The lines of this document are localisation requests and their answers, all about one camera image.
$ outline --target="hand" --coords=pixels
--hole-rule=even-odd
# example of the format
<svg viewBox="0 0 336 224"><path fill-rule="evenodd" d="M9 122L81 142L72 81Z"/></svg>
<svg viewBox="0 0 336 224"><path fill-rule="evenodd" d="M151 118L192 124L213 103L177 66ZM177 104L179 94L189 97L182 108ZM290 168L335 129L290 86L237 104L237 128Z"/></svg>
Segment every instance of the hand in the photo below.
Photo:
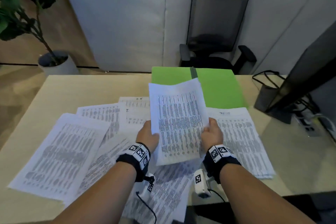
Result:
<svg viewBox="0 0 336 224"><path fill-rule="evenodd" d="M137 143L143 143L153 153L159 144L159 134L152 135L151 121L147 120L136 136Z"/></svg>
<svg viewBox="0 0 336 224"><path fill-rule="evenodd" d="M217 120L209 118L209 124L210 126L204 128L204 131L201 134L202 145L205 152L214 145L223 144L223 133L217 124Z"/></svg>

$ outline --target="gray tape strip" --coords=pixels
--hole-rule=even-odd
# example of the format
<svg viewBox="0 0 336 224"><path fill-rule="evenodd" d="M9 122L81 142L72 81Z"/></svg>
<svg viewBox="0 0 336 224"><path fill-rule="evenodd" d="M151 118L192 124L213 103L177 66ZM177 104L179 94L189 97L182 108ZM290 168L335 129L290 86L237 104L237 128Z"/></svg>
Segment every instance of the gray tape strip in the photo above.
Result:
<svg viewBox="0 0 336 224"><path fill-rule="evenodd" d="M198 77L196 68L191 67L191 68L190 68L190 73L191 73L191 79L194 79L194 78L197 78L197 77Z"/></svg>

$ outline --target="green binder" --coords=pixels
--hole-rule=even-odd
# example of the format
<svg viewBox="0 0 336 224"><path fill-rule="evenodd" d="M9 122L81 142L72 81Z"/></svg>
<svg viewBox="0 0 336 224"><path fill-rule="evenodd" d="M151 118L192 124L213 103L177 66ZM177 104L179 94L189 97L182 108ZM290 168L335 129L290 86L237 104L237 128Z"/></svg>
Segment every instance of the green binder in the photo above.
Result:
<svg viewBox="0 0 336 224"><path fill-rule="evenodd" d="M248 107L232 70L190 67L152 67L152 83L174 85L191 80L194 77L198 77L202 85L207 107L222 109Z"/></svg>

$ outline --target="computer monitor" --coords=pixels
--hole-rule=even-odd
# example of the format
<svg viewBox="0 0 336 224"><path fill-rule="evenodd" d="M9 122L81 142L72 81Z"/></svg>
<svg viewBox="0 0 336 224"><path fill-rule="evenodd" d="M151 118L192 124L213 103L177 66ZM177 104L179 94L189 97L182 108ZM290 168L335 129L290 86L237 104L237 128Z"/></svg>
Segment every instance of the computer monitor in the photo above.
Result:
<svg viewBox="0 0 336 224"><path fill-rule="evenodd" d="M336 76L336 21L301 55L279 89L263 85L254 107L291 123L294 103Z"/></svg>

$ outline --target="wristband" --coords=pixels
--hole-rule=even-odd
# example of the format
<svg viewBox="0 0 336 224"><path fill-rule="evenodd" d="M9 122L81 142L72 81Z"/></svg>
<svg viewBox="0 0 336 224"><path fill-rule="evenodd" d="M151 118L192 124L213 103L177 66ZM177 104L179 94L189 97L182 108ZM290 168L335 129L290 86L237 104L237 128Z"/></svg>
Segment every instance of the wristband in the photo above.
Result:
<svg viewBox="0 0 336 224"><path fill-rule="evenodd" d="M233 152L226 146L214 145L206 153L203 160L205 169L208 172L208 176L213 176L215 181L220 184L219 173L226 164L237 164L241 166L241 163L237 160Z"/></svg>
<svg viewBox="0 0 336 224"><path fill-rule="evenodd" d="M142 182L148 171L148 162L151 153L143 143L133 143L124 150L117 158L116 162L125 162L131 164L136 170L135 182Z"/></svg>

